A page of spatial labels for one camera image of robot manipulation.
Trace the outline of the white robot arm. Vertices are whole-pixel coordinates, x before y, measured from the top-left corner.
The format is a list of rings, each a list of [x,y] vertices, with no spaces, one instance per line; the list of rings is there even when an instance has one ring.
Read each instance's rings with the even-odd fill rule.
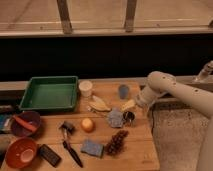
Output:
[[[125,111],[138,105],[141,108],[151,107],[155,101],[171,94],[183,103],[194,108],[209,119],[209,124],[201,145],[196,171],[213,171],[213,93],[180,83],[176,78],[160,71],[153,71],[147,77],[146,86],[123,106]]]

